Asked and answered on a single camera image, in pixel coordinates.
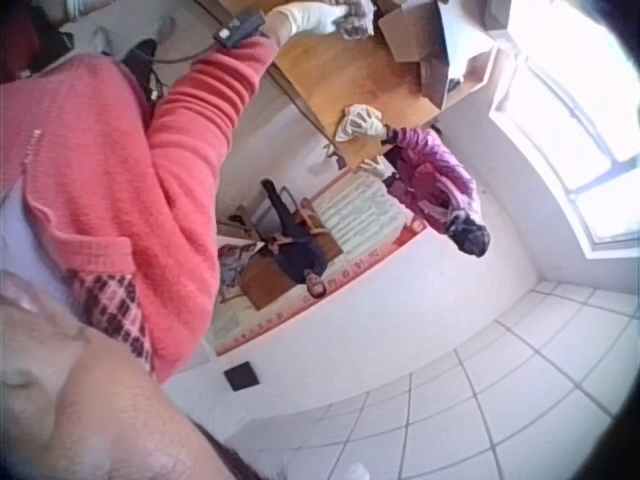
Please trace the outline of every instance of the wooden table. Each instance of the wooden table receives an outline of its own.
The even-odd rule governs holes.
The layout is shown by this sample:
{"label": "wooden table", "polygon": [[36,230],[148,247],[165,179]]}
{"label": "wooden table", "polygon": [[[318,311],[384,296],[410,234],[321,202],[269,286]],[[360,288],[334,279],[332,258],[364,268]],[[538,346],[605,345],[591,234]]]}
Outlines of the wooden table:
{"label": "wooden table", "polygon": [[[268,12],[282,0],[222,0],[232,13],[248,7]],[[393,60],[382,35],[345,40],[339,35],[299,35],[289,41],[276,60],[280,85],[307,116],[333,138],[344,108],[371,105],[393,126],[418,126],[439,113],[420,95],[419,67]],[[273,76],[278,79],[278,71]],[[338,144],[351,167],[380,153],[380,142],[358,138]]]}

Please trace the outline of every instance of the red sweater sleeve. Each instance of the red sweater sleeve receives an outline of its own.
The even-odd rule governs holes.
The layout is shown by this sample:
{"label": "red sweater sleeve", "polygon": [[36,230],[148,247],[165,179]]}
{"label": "red sweater sleeve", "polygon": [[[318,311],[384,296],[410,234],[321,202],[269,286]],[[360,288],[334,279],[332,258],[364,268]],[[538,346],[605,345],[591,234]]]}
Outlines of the red sweater sleeve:
{"label": "red sweater sleeve", "polygon": [[168,202],[190,218],[213,215],[233,130],[277,52],[266,38],[212,51],[157,107],[148,134],[154,166]]}
{"label": "red sweater sleeve", "polygon": [[219,285],[214,202],[220,169],[238,119],[277,50],[270,39],[252,38],[237,49],[209,53],[171,88],[150,125],[151,162],[195,260],[172,281],[202,299],[191,306],[189,318],[162,319],[155,325],[153,350],[161,381],[188,360],[209,327]]}

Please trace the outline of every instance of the white glove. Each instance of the white glove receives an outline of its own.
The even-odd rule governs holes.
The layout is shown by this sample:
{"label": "white glove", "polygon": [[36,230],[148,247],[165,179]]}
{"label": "white glove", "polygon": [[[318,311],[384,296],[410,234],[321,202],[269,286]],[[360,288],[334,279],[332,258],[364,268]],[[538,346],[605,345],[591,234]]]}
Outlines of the white glove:
{"label": "white glove", "polygon": [[395,172],[382,155],[378,155],[375,160],[364,160],[358,165],[358,170],[366,172],[379,180],[384,180]]}
{"label": "white glove", "polygon": [[291,23],[291,35],[301,32],[327,34],[336,31],[336,20],[349,12],[346,5],[328,5],[322,2],[294,2],[276,7]]}
{"label": "white glove", "polygon": [[387,138],[387,127],[382,114],[369,105],[351,105],[345,109],[345,117],[338,125],[336,142],[346,142],[353,137]]}

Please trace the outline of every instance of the rag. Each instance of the rag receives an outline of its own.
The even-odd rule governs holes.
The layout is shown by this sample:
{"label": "rag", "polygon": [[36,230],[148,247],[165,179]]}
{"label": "rag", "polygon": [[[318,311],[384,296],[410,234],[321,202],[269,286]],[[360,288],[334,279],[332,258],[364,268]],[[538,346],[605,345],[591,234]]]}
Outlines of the rag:
{"label": "rag", "polygon": [[336,130],[336,142],[346,142],[354,137],[386,138],[387,129],[382,114],[369,105],[355,104],[344,109],[344,118]]}
{"label": "rag", "polygon": [[359,40],[373,35],[373,13],[376,7],[371,0],[326,0],[332,5],[346,5],[349,12],[336,22],[338,32],[347,40]]}

